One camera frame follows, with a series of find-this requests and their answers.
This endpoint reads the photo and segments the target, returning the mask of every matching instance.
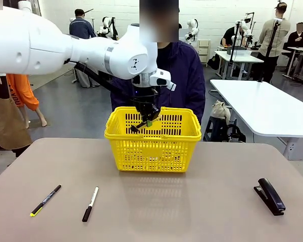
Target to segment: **white brick wall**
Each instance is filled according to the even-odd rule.
[[[288,10],[285,17],[291,21],[291,31],[296,30],[296,23],[303,22],[303,0],[285,0]],[[86,14],[86,19],[95,18],[96,29],[105,16],[116,17],[116,26],[121,37],[128,24],[139,22],[139,0],[39,0],[42,15],[54,22],[64,33],[68,33],[69,19],[74,10],[94,9]],[[247,12],[255,12],[255,41],[260,35],[263,23],[274,17],[273,0],[180,0],[179,22],[187,27],[186,21],[196,18],[199,22],[199,39],[211,40],[211,55],[225,31],[242,19]]]

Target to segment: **orange pants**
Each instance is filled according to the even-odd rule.
[[[39,107],[39,101],[30,88],[27,75],[7,74],[7,81],[11,97],[17,107],[26,105],[32,111]]]

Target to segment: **yellow basket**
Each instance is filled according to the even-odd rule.
[[[201,127],[190,109],[162,107],[160,120],[138,134],[130,129],[141,123],[134,107],[111,113],[105,137],[110,140],[119,170],[186,172]]]

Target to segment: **blue jacket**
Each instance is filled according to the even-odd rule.
[[[167,49],[165,52],[159,49],[157,66],[171,73],[176,89],[172,92],[162,87],[156,106],[189,108],[193,110],[201,124],[206,103],[206,86],[199,56],[192,46],[182,41],[171,43]],[[131,80],[113,78],[113,84],[133,96]],[[111,93],[111,103],[112,110],[119,106],[133,105],[131,101],[113,93]]]
[[[89,39],[96,37],[92,25],[85,19],[77,17],[70,23],[70,35],[74,35],[81,39]]]

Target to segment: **pen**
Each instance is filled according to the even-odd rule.
[[[62,187],[58,185],[54,191],[52,191],[35,209],[31,212],[30,217],[36,216],[36,214],[43,208],[43,206],[54,196],[54,194]]]
[[[95,190],[94,190],[91,202],[90,202],[89,206],[87,207],[87,209],[85,210],[84,216],[82,218],[82,222],[87,222],[87,220],[89,219],[90,212],[92,210],[93,203],[95,201],[98,190],[99,190],[99,187],[96,187]]]

